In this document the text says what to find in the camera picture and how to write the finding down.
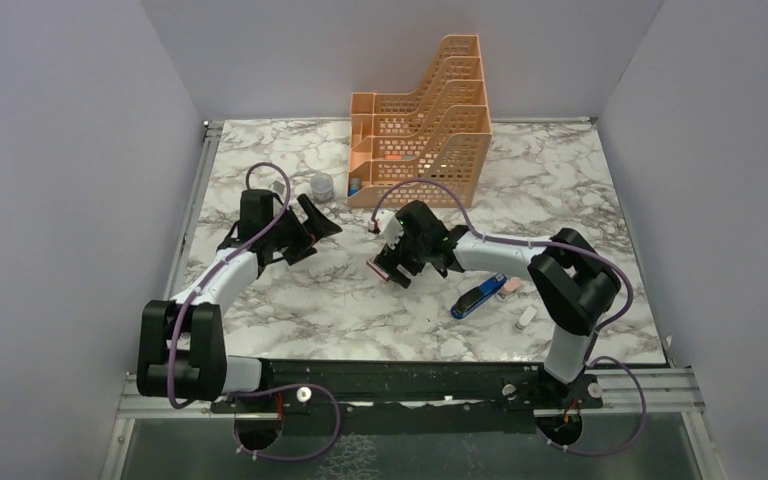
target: marble tabletop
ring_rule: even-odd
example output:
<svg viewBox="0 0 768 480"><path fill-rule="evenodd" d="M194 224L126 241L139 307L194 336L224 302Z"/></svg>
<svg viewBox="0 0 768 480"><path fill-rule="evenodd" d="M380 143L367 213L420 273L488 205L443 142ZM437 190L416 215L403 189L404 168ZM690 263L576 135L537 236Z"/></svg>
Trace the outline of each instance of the marble tabletop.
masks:
<svg viewBox="0 0 768 480"><path fill-rule="evenodd" d="M229 355L347 360L542 361L553 323L533 285L506 301L488 300L463 320L451 305L490 273L432 268L409 289L384 283L366 266L382 240L366 230L370 211L346 205L347 120L228 121L187 262L191 283L214 257L239 215L247 168L275 163L290 176L295 196L310 193L316 172L334 177L336 198L320 209L343 232L317 245L318 253L292 267L269 266L224 317ZM253 174L268 188L279 176ZM447 225L463 223L457 209L436 209ZM630 277L634 304L600 335L594 354L625 362L663 363L664 355L594 126L587 123L496 123L470 216L488 233L552 235L577 229ZM621 292L614 302L625 300ZM537 317L514 328L528 306Z"/></svg>

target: white eraser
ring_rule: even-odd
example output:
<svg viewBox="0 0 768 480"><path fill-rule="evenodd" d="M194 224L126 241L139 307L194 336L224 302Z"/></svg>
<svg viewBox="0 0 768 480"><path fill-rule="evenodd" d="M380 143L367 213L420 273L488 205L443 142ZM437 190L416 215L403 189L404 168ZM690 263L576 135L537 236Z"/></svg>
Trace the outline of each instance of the white eraser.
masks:
<svg viewBox="0 0 768 480"><path fill-rule="evenodd" d="M528 326L529 323L531 323L532 320L534 320L534 317L537 316L537 309L529 306L525 309L524 312L522 312L522 315L519 316L519 320L517 320L516 327L520 330L525 329L526 326Z"/></svg>

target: orange object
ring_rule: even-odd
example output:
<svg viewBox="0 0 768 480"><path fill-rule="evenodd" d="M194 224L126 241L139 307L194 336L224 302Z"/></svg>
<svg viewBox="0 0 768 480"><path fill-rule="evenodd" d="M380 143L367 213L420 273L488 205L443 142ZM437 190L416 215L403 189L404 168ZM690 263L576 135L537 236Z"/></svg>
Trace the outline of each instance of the orange object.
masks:
<svg viewBox="0 0 768 480"><path fill-rule="evenodd" d="M363 187L348 197L350 207L373 207L391 185L420 177L444 183L472 205L492 135L478 36L445 37L419 85L407 94L352 94L347 178L360 178ZM412 200L456 206L422 183L396 190L383 205Z"/></svg>

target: purple cable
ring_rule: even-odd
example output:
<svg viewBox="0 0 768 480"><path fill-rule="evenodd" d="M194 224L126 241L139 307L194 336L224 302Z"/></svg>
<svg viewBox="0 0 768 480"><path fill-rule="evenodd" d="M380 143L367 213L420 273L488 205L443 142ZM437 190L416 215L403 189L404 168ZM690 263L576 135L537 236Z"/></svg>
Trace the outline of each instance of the purple cable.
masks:
<svg viewBox="0 0 768 480"><path fill-rule="evenodd" d="M378 199L378 203L375 204L375 208L372 210L372 221L375 222L375 215L378 213L378 209L381 208L381 204L384 203L384 199L387 198L388 195L390 195L394 190L397 188L400 188L404 185L408 185L411 183L427 183L429 185L434 185L435 187L438 187L448 193L454 200L455 203L458 205L458 208L460 209L461 213L463 214L464 221L466 222L467 228L469 228L469 231L475 235L478 238L481 238L482 240L489 240L491 242L497 242L497 243L503 243L505 245L516 245L520 247L555 247L555 248L561 248L564 250L569 250L571 252L577 253L579 255L584 255L585 257L590 257L594 260L597 260L599 262L602 262L603 264L607 265L611 270L614 271L614 273L617 274L617 276L620 278L620 280L623 282L623 285L625 285L626 291L628 292L628 297L625 299L625 305L620 308L617 313L611 315L609 318L604 320L602 323L599 323L596 325L595 332L598 334L602 329L607 327L608 325L614 323L622 317L623 315L628 312L628 310L631 308L631 302L634 299L634 289L631 286L631 280L629 280L628 276L623 272L620 267L615 265L613 262L608 260L607 258L597 254L593 253L589 250L585 250L583 248L576 247L574 245L567 245L565 243L559 243L559 242L547 242L547 241L533 241L529 242L527 240L519 240L514 238L503 238L503 237L496 237L493 235L485 235L478 231L478 229L475 228L475 226L472 224L472 220L469 219L469 214L466 211L466 207L464 206L463 202L458 198L457 194L453 192L449 187L446 185L434 181L434 180L428 180L425 178L414 178L410 180L405 180L403 182L399 182L392 187L388 188L387 191L385 191L381 198ZM593 350L593 345L595 344L596 336L594 335L593 340L591 341L590 348L587 351L587 355L585 358L590 356L590 351Z"/></svg>
<svg viewBox="0 0 768 480"><path fill-rule="evenodd" d="M314 385L312 383L294 383L291 385L283 385L281 387L270 388L269 390L263 390L262 392L233 393L232 396L236 398L267 397L267 396L274 395L278 392L298 389L302 387L308 387L313 390L318 390L324 393L325 396L327 396L328 399L331 400L331 403L334 405L334 414L337 416L337 419L334 425L334 433L331 434L331 438L328 439L328 442L326 442L325 445L319 450L313 453L308 453L307 455L300 455L298 457L284 457L281 455L270 455L268 453L259 453L260 450L252 451L244 447L243 443L240 441L240 436L239 436L239 431L237 429L237 426L234 425L234 440L237 442L237 446L239 447L238 453L245 452L249 455L252 455L255 459L265 458L267 460L277 460L280 462L303 462L305 460L310 460L312 458L316 458L322 455L323 453L327 452L331 447L333 447L335 443L337 443L337 437L340 436L340 425L342 424L342 417L340 415L340 404L337 403L337 399L334 397L334 394L328 391L328 389L325 387Z"/></svg>
<svg viewBox="0 0 768 480"><path fill-rule="evenodd" d="M543 431L538 428L537 431L540 433L540 435L543 438L546 439L547 445L553 448L556 448L558 450L561 450L564 453L571 453L573 455L578 455L581 457L607 457L608 455L615 455L617 453L622 453L628 450L629 448L631 448L632 445L634 445L638 440L640 440L640 436L643 435L643 430L646 428L646 397L643 395L643 387L640 385L640 381L637 379L634 373L632 373L631 369L623 365L622 362L620 362L616 358L609 357L607 355L596 357L593 359L592 362L590 362L590 367L592 368L594 365L596 365L602 360L609 360L611 362L614 362L615 364L617 364L618 367L625 370L625 373L627 373L628 376L631 377L631 381L634 382L634 386L637 387L637 393L640 394L640 410L641 410L640 425L637 426L637 430L634 432L634 435L632 435L631 438L626 440L626 442L620 445L619 447L615 447L610 450L604 450L602 452L587 452L582 450L576 450L574 448L569 448L568 446L559 445L558 443L555 443L552 440L550 440L548 437L546 437L546 434L544 434Z"/></svg>
<svg viewBox="0 0 768 480"><path fill-rule="evenodd" d="M292 187L290 186L290 178L287 176L286 173L284 173L284 170L281 170L281 168L278 167L277 165L274 165L268 162L258 162L252 165L251 167L249 167L248 172L246 172L246 188L248 189L251 188L249 184L249 178L251 177L252 172L259 167L269 167L281 174L281 177L284 179L284 185L287 186L287 192L284 195L284 204L281 205L281 210L278 212L278 215L274 216L272 218L272 221L270 221L265 227L263 227L263 230L257 232L255 236L246 240L246 242L240 245L239 247L237 247L236 250L229 253L228 256L225 257L224 262L219 262L216 265L214 265L210 270L208 270L204 278L201 279L201 281L196 285L193 291L190 292L189 295L187 295L187 298L184 300L184 303L181 304L181 308L178 311L178 315L175 317L175 326L174 328L172 328L172 339L169 346L169 360L167 362L167 367L166 367L166 396L169 397L169 404L172 405L172 408L176 410L180 410L190 405L191 403L193 403L193 400L187 400L186 402L178 403L178 400L175 398L175 361L176 361L176 356L178 354L178 339L181 338L181 327L184 325L184 316L187 314L187 309L190 308L190 305L193 303L193 300L195 300L196 296L198 295L198 291L200 291L202 288L204 288L205 285L210 283L210 280L217 273L219 273L219 271L222 270L222 268L225 267L225 265L227 265L229 261L233 260L241 253L248 250L249 247L251 247L254 242L260 240L261 237L266 235L266 232L268 232L272 227L275 226L275 224L278 223L278 221L284 215L284 212L287 211L288 205L290 204L290 195L291 195L290 190L292 189Z"/></svg>

